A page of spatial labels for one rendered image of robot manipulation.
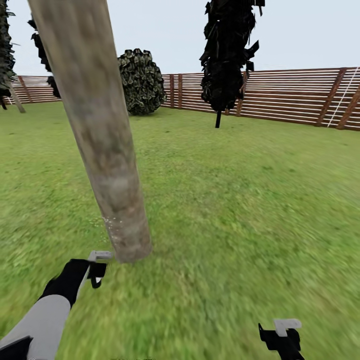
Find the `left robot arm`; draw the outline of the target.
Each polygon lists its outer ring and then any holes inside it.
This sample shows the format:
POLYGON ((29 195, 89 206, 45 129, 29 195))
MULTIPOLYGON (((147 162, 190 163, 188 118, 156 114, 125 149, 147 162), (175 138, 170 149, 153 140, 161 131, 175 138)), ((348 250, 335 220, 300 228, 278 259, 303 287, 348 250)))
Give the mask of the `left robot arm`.
POLYGON ((103 278, 110 251, 93 250, 88 260, 73 259, 51 279, 22 320, 0 340, 0 360, 55 360, 71 306, 87 279, 103 278))

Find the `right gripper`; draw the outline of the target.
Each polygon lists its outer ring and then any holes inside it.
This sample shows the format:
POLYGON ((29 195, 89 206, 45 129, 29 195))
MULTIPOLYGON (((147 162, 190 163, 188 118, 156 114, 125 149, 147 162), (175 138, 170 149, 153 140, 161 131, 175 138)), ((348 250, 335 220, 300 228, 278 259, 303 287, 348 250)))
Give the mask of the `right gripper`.
POLYGON ((260 329, 260 339, 266 342, 267 348, 270 351, 278 351, 281 356, 282 349, 285 347, 293 347, 297 351, 301 350, 298 334, 293 329, 287 329, 287 337, 280 337, 276 334, 275 330, 263 330, 260 329))

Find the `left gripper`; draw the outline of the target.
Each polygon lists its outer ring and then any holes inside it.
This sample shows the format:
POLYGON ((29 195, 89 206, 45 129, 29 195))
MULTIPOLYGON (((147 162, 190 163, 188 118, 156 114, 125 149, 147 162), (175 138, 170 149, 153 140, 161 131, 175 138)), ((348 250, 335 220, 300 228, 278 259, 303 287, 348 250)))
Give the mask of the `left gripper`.
POLYGON ((103 278, 105 276, 107 263, 100 263, 100 262, 89 262, 92 265, 93 270, 91 275, 88 276, 88 279, 91 278, 103 278))

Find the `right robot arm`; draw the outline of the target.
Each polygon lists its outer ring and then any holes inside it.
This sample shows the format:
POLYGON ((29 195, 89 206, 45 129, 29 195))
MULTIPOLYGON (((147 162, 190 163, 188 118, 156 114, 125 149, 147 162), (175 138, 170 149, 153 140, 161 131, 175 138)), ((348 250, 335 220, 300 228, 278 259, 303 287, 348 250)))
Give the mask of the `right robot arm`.
POLYGON ((298 334, 293 329, 302 327, 299 319, 275 319, 276 330, 263 330, 260 327, 260 339, 266 342, 270 351, 278 351, 281 360, 305 360, 300 354, 298 334))

